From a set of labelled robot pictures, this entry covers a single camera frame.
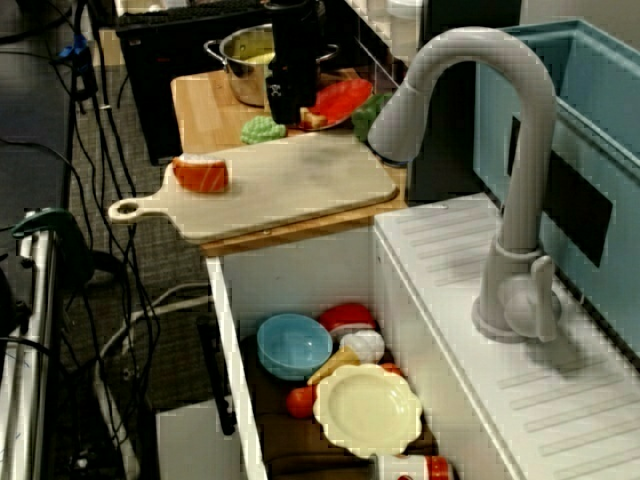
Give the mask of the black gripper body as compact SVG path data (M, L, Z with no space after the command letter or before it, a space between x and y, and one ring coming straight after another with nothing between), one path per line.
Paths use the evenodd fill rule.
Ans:
M315 4L269 4L275 65L292 75L314 75L320 27Z

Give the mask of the black gripper finger with logo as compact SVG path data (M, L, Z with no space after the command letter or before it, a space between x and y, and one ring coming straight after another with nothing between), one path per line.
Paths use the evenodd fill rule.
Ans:
M266 94L272 118L277 124L299 123L298 91L288 72L272 72L266 78Z

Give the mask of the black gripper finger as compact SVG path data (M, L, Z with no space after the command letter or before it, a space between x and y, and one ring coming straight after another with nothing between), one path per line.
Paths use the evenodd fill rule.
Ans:
M316 103L316 94L320 78L317 64L304 66L299 80L299 104L301 107L312 107Z

